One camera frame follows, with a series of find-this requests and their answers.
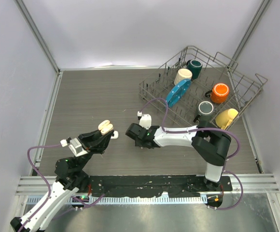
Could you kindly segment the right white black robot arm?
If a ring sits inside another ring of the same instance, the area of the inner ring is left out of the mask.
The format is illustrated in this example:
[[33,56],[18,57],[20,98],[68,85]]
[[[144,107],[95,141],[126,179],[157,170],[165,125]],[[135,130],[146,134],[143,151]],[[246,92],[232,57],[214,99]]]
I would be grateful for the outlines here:
[[221,185],[223,167],[231,144],[231,137],[222,129],[214,128],[209,122],[187,128],[162,128],[132,123],[126,136],[135,141],[135,146],[148,149],[166,146],[193,148],[207,163],[204,187],[214,191]]

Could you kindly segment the white earbud charging case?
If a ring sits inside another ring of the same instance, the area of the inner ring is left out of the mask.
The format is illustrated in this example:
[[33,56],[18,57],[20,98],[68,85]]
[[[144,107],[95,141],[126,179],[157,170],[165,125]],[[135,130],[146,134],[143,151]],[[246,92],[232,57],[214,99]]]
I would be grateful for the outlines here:
[[115,130],[112,134],[111,139],[118,139],[118,137],[119,137],[119,132]]

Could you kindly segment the pink earbud charging case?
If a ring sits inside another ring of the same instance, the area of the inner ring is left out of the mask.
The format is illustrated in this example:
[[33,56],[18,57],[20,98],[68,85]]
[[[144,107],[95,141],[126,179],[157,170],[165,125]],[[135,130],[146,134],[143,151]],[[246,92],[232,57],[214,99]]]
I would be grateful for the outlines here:
[[104,120],[98,125],[98,130],[105,135],[113,130],[113,124],[109,120]]

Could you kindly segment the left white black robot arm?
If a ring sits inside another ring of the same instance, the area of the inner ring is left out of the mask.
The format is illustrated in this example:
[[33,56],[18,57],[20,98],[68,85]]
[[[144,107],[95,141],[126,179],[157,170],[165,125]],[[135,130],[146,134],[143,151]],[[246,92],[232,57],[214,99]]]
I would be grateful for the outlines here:
[[[85,192],[89,186],[84,166],[94,154],[103,154],[110,139],[117,139],[118,132],[104,129],[80,134],[78,137],[63,139],[58,145],[34,146],[28,149],[27,157],[33,169],[45,181],[47,192],[39,202],[22,217],[14,217],[10,225],[15,232],[43,232],[61,207],[75,193]],[[52,185],[39,172],[30,159],[30,151],[37,148],[69,147],[73,156],[56,162],[56,179]]]

